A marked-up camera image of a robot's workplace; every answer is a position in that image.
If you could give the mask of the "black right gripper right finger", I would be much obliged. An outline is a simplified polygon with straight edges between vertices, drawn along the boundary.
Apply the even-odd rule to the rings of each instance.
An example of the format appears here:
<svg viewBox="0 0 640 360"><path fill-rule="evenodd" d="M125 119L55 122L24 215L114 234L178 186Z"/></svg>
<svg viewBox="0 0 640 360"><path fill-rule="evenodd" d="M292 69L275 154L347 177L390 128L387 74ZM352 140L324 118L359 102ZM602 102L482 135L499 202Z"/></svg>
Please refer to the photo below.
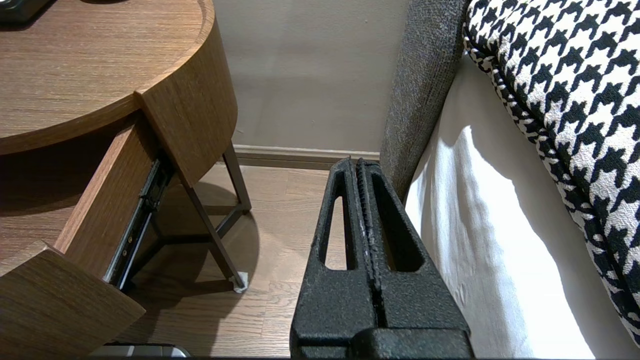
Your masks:
<svg viewBox="0 0 640 360"><path fill-rule="evenodd" d="M358 192L377 321L391 329L468 330L379 164L358 160Z"/></svg>

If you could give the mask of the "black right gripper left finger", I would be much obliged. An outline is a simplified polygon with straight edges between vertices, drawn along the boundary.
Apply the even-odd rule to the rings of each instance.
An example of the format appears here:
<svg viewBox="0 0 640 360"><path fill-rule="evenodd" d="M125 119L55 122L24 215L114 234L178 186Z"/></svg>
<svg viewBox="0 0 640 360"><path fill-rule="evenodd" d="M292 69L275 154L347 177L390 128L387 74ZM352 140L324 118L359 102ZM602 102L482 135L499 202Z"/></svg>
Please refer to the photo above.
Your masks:
<svg viewBox="0 0 640 360"><path fill-rule="evenodd" d="M334 205L342 199L345 270L326 265ZM345 352L377 323L357 174L347 157L331 167L290 326L292 352Z"/></svg>

